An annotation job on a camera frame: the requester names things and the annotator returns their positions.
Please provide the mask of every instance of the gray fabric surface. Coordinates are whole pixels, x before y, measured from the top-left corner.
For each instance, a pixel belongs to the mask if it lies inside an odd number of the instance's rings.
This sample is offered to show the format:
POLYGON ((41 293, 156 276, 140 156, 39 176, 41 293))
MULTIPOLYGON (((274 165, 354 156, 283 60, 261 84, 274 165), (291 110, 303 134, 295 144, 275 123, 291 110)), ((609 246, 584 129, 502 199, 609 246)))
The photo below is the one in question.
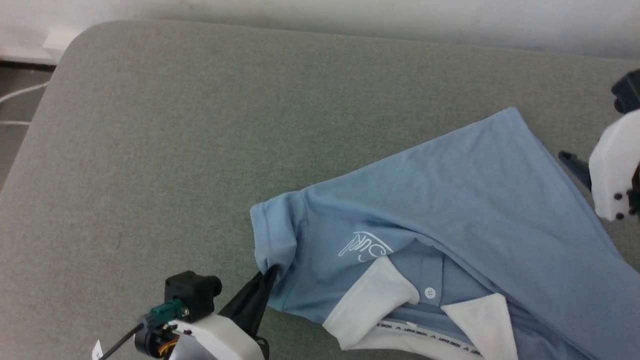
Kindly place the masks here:
MULTIPOLYGON (((185 22, 89 29, 0 195, 0 357, 88 359, 187 269, 222 279, 221 306, 257 271, 251 205, 508 106, 551 153, 588 156, 618 118, 609 88, 638 67, 185 22)), ((640 225, 605 226, 640 269, 640 225)), ((399 357, 341 352, 320 325, 272 310, 260 335, 276 360, 399 357)), ((144 357, 128 343, 114 358, 144 357)))

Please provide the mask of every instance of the folded fabric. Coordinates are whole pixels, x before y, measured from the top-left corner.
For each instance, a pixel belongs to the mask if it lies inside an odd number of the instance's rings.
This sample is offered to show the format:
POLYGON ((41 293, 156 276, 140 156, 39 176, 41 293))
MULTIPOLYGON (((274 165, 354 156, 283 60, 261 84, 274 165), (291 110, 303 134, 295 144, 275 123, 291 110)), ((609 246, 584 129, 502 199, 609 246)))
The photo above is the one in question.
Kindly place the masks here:
POLYGON ((270 306, 342 348, 635 359, 640 274, 515 108, 251 208, 270 306))

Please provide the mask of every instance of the blue polo shirt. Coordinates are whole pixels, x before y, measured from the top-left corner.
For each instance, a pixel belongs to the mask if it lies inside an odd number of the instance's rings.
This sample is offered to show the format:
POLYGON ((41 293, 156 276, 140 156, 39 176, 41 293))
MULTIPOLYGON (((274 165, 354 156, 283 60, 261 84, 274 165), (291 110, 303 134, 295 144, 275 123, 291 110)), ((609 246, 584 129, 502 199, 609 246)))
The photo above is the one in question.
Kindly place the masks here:
POLYGON ((515 108, 256 204, 251 218, 260 269, 281 268, 279 311, 325 323, 385 258, 417 297, 375 327, 473 345, 444 309, 499 294, 520 359, 640 354, 640 275, 515 108))

